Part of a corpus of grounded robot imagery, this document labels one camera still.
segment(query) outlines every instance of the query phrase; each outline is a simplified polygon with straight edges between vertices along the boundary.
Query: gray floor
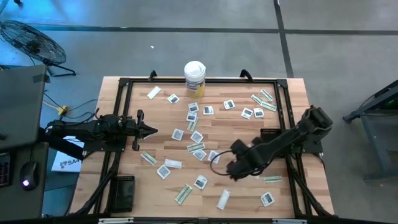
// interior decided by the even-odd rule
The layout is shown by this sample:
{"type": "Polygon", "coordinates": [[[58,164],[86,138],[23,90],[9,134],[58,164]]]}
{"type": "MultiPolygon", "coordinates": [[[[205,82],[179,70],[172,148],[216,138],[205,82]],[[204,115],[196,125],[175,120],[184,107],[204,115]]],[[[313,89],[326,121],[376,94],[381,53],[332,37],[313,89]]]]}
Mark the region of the gray floor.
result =
{"type": "MultiPolygon", "coordinates": [[[[287,29],[397,30],[395,0],[280,0],[287,29]]],[[[277,28],[272,0],[25,0],[12,1],[0,21],[117,27],[277,28]]],[[[202,61],[209,76],[286,77],[278,34],[142,32],[45,32],[67,53],[66,67],[79,76],[53,78],[46,86],[57,102],[71,107],[96,98],[105,75],[182,75],[185,63],[202,61]]],[[[294,77],[305,80],[308,97],[334,120],[323,140],[326,175],[335,213],[345,218],[398,222],[398,181],[365,184],[377,171],[360,121],[341,117],[397,79],[398,36],[287,35],[294,77]]],[[[0,42],[0,64],[31,65],[0,42]]],[[[95,103],[71,116],[94,110],[95,103]]],[[[56,119],[43,107],[41,125],[56,119]]],[[[63,215],[76,175],[49,172],[44,213],[63,215]]]]}

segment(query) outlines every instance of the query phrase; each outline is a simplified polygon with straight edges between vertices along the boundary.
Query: keyboard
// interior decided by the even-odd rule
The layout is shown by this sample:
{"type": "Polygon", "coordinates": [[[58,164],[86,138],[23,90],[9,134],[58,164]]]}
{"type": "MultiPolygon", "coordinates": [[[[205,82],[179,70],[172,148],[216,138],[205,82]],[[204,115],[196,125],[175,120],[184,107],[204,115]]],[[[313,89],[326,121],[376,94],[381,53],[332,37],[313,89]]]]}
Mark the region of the keyboard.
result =
{"type": "Polygon", "coordinates": [[[10,154],[0,154],[0,188],[11,184],[10,181],[10,154]]]}

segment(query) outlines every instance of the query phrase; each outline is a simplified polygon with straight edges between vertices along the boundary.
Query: wooden table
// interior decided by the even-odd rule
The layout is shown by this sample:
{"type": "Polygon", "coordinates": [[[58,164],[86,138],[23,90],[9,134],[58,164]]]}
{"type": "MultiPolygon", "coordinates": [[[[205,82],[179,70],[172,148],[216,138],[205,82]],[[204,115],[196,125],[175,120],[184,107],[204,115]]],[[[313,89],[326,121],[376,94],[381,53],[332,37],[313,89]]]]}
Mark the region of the wooden table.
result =
{"type": "MultiPolygon", "coordinates": [[[[100,114],[113,113],[118,81],[120,77],[104,77],[99,93],[97,107],[100,114]]],[[[287,79],[291,104],[294,111],[295,122],[301,119],[301,115],[308,108],[308,98],[304,81],[301,78],[287,79]]],[[[206,153],[210,150],[218,152],[229,149],[237,139],[246,143],[259,136],[260,128],[279,128],[277,113],[264,109],[265,117],[251,119],[241,117],[243,108],[258,108],[250,96],[259,90],[265,89],[275,96],[272,85],[259,84],[206,84],[206,92],[203,98],[198,100],[189,98],[183,83],[135,83],[132,88],[132,97],[129,107],[129,115],[136,117],[138,109],[145,114],[144,121],[147,125],[159,130],[158,133],[141,141],[141,150],[134,152],[131,149],[133,138],[127,140],[126,151],[122,154],[118,175],[134,175],[136,177],[136,189],[134,207],[131,213],[118,213],[119,217],[239,217],[239,218],[287,218],[293,217],[292,198],[289,189],[286,164],[283,159],[276,159],[261,175],[281,175],[282,182],[265,184],[263,179],[246,177],[237,182],[229,177],[219,176],[209,168],[207,157],[199,161],[187,152],[187,145],[194,142],[190,139],[192,132],[187,130],[186,121],[188,104],[198,102],[199,122],[196,130],[204,136],[206,153]],[[147,94],[155,86],[161,87],[160,93],[150,100],[147,94]],[[175,93],[180,101],[174,105],[167,101],[167,97],[175,93]],[[223,102],[234,100],[236,107],[225,110],[223,102]],[[214,115],[203,115],[204,106],[213,106],[214,115]],[[171,138],[175,128],[184,130],[182,141],[171,138]],[[140,155],[148,152],[157,159],[155,166],[150,165],[140,155]],[[164,159],[182,161],[182,169],[170,168],[171,174],[162,180],[156,170],[164,163],[164,159]],[[199,190],[193,186],[198,175],[204,175],[209,182],[205,189],[199,190]],[[176,203],[174,198],[185,184],[193,190],[182,205],[176,203]],[[224,189],[231,192],[231,196],[224,210],[216,208],[216,204],[224,189]],[[271,192],[275,203],[264,207],[260,196],[271,192]]],[[[119,114],[122,114],[126,91],[122,95],[122,103],[119,114]]],[[[285,110],[285,100],[282,96],[282,104],[285,110]]],[[[96,152],[83,161],[77,187],[73,197],[71,212],[77,211],[86,202],[98,185],[104,153],[96,152]]],[[[233,159],[232,154],[224,154],[214,167],[225,172],[226,165],[233,159]]],[[[318,201],[327,211],[333,213],[325,171],[321,162],[314,155],[304,154],[303,164],[308,187],[318,201]]],[[[101,211],[106,205],[108,187],[104,191],[101,211]]],[[[300,208],[304,211],[301,190],[298,187],[298,199],[300,208]]]]}

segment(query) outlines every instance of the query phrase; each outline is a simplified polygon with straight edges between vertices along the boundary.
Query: fan stand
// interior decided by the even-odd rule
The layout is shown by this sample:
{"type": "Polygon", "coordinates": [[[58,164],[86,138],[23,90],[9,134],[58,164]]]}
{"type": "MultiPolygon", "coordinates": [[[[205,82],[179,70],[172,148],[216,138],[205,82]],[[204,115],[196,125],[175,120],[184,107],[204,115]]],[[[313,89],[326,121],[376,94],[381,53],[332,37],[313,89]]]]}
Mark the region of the fan stand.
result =
{"type": "Polygon", "coordinates": [[[48,60],[43,60],[43,63],[46,66],[55,66],[55,67],[58,67],[58,68],[62,68],[64,70],[66,70],[66,71],[72,72],[72,73],[66,73],[66,74],[61,74],[61,75],[54,75],[53,72],[49,68],[47,68],[47,71],[49,71],[49,74],[51,75],[51,77],[62,77],[62,76],[70,76],[70,75],[75,76],[76,75],[76,72],[73,71],[72,69],[65,68],[63,66],[53,64],[53,63],[49,62],[48,60]]]}

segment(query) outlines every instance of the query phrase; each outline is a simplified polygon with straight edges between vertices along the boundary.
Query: computer mouse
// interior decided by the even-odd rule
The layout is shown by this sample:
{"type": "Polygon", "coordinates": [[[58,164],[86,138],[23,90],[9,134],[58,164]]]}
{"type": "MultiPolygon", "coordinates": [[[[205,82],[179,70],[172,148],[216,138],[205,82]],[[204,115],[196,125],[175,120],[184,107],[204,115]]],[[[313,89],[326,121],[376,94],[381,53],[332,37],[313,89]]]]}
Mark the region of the computer mouse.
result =
{"type": "Polygon", "coordinates": [[[39,163],[29,161],[25,163],[19,173],[19,182],[24,190],[33,190],[39,184],[39,163]]]}

